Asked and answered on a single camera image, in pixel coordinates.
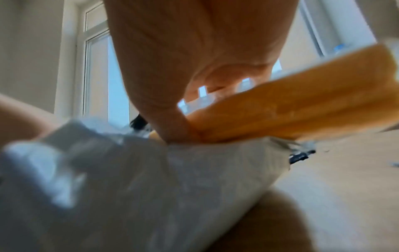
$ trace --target hand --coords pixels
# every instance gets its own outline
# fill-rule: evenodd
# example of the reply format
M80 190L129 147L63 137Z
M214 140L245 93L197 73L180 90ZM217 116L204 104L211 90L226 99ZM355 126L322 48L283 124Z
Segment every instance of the hand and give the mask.
M269 79L298 0L105 0L130 100L167 142L200 141L177 103Z

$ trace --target plastic wrapper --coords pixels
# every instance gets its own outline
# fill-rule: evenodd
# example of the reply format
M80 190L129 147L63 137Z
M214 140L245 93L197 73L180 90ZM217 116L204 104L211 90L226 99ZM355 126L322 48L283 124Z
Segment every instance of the plastic wrapper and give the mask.
M70 122L1 152L0 250L203 251L301 148L274 138L167 146Z

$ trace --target white window frame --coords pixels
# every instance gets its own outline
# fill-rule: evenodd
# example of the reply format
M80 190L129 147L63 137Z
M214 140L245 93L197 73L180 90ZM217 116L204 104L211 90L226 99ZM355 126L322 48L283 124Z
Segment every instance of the white window frame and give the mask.
M108 22L104 21L95 27L85 31L86 14L94 8L103 4L102 0L93 0L83 5L80 9L79 20L79 34L77 38L76 49L76 77L75 77L75 95L74 95L74 110L75 117L82 117L86 114L85 101L88 94L88 87L85 85L86 69L90 68L90 59L88 57L88 42L100 36L109 34Z

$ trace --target package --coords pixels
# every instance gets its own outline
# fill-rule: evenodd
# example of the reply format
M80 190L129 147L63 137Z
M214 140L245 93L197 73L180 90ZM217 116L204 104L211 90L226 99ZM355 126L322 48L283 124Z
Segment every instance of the package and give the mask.
M308 149L275 138L164 145L73 121L0 154L1 251L200 252Z

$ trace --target wooden table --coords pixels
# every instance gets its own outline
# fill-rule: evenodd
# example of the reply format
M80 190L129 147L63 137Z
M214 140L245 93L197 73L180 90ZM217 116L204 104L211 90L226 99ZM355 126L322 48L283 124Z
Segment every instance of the wooden table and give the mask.
M399 251L399 132L318 144L208 250Z

